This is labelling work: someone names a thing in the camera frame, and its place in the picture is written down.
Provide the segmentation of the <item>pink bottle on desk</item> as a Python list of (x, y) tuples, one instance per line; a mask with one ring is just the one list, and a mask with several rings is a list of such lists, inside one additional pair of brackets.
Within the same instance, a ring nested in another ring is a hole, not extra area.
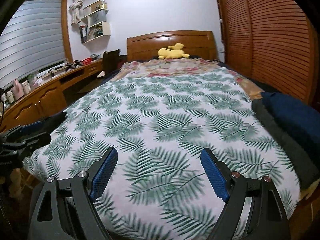
[(21, 97), (24, 96), (23, 87), (17, 79), (13, 81), (13, 88), (11, 90), (14, 95), (15, 101), (19, 100)]

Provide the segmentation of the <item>grey window blind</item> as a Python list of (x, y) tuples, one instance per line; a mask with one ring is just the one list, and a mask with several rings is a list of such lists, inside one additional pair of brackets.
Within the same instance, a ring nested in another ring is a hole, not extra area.
[(1, 34), (1, 88), (65, 61), (62, 0), (26, 0)]

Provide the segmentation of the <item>navy blue suit jacket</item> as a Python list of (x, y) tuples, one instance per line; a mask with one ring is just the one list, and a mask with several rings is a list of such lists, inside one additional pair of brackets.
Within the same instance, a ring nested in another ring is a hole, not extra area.
[(262, 103), (278, 125), (302, 145), (319, 146), (319, 113), (286, 94), (262, 92)]

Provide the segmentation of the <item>floral pink bed sheet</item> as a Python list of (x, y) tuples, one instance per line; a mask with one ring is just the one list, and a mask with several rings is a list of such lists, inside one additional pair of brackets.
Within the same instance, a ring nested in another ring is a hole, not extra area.
[(125, 63), (120, 72), (111, 80), (117, 81), (124, 77), (158, 77), (158, 76), (179, 76), (196, 75), (211, 72), (213, 70), (226, 68), (232, 75), (236, 84), (245, 91), (251, 100), (262, 98), (264, 91), (253, 81), (243, 75), (231, 70), (226, 64), (218, 60), (207, 61), (202, 58), (195, 59), (168, 59), (168, 60), (150, 60), (144, 62), (132, 61)]

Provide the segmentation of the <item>dark grey folded garment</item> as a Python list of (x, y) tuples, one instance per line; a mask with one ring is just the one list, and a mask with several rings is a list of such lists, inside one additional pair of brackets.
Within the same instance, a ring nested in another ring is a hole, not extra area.
[(300, 182), (300, 189), (308, 189), (312, 183), (319, 179), (317, 166), (303, 148), (277, 125), (273, 116), (263, 105), (262, 99), (254, 99), (251, 106), (255, 117), (291, 160)]

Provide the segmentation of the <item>wooden bed headboard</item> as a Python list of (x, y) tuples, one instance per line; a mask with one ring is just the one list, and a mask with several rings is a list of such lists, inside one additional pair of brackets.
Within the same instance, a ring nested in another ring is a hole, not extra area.
[(218, 53), (214, 35), (211, 31), (176, 30), (150, 33), (127, 39), (127, 60), (137, 61), (150, 59), (158, 55), (158, 50), (184, 45), (183, 50), (190, 55), (199, 56), (205, 60), (217, 60)]

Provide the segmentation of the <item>red item on desk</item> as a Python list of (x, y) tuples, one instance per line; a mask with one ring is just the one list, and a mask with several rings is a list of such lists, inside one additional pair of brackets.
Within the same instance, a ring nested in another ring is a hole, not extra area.
[(85, 65), (88, 65), (92, 62), (92, 58), (91, 57), (88, 57), (86, 59), (83, 59), (82, 61), (82, 64), (85, 66)]

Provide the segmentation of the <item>white wall shelf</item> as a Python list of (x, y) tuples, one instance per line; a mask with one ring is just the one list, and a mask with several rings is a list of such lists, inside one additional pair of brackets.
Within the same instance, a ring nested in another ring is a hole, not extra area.
[(111, 35), (107, 13), (107, 3), (102, 0), (91, 3), (80, 10), (80, 36), (82, 44)]

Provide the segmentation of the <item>wooden louvered wardrobe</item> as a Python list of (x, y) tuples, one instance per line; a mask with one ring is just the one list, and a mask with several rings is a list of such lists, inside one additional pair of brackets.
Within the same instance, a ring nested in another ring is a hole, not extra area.
[(236, 72), (312, 104), (318, 37), (294, 0), (218, 0), (225, 62)]

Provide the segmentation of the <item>long wooden desk cabinet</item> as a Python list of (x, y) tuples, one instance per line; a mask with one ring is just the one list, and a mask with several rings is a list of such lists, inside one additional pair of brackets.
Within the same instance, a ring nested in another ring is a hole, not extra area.
[(103, 70), (102, 60), (59, 75), (23, 96), (3, 115), (1, 132), (54, 115), (67, 107), (63, 91)]

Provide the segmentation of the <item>leaf print bed blanket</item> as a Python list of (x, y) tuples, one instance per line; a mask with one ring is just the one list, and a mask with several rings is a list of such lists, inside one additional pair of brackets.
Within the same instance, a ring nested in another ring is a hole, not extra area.
[(270, 176), (288, 216), (298, 202), (291, 161), (225, 68), (108, 81), (67, 108), (51, 143), (25, 159), (24, 168), (40, 180), (66, 179), (109, 147), (118, 162), (94, 205), (107, 230), (128, 239), (210, 233), (224, 203), (201, 165), (204, 148), (244, 177)]

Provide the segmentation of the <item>dark wooden chair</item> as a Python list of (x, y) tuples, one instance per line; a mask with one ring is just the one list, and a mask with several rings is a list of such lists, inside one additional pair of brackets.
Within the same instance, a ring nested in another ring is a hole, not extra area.
[(119, 55), (120, 49), (105, 51), (103, 53), (103, 71), (105, 73), (105, 77), (109, 77), (117, 70)]

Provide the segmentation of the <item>yellow plush toy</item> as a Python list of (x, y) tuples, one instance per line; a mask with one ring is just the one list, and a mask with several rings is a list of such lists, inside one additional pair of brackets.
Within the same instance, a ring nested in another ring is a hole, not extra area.
[(160, 60), (164, 59), (188, 59), (190, 54), (186, 54), (183, 50), (184, 45), (181, 43), (176, 43), (174, 46), (168, 46), (167, 48), (161, 48), (158, 51), (158, 58)]

